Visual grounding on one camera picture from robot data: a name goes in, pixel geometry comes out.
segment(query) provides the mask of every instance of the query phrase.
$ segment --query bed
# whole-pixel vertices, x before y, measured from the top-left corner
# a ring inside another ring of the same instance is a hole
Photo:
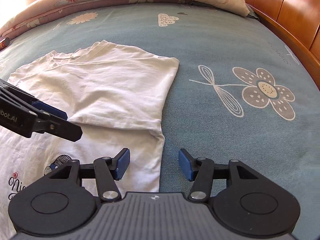
[[[320,0],[54,0],[54,10],[44,1],[0,29],[12,39],[0,51],[1,79],[50,51],[102,40],[175,57],[159,191],[191,188],[180,148],[217,163],[237,158],[298,199],[298,239],[319,235]],[[215,183],[212,195],[223,188]]]

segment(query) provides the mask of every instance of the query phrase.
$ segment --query folded t-shirt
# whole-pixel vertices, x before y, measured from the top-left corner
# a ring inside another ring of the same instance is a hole
[[[92,163],[127,147],[131,162],[116,182],[121,194],[158,191],[162,108],[178,65],[175,58],[102,41],[75,53],[52,51],[11,74],[9,83],[67,112],[83,135],[70,142],[0,128],[0,239],[15,233],[7,213],[12,197],[69,159]],[[94,180],[83,186],[97,195]]]

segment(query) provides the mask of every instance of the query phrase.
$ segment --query wooden bed frame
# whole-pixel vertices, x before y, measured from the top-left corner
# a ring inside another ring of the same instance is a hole
[[[320,89],[320,0],[245,0],[285,42]]]

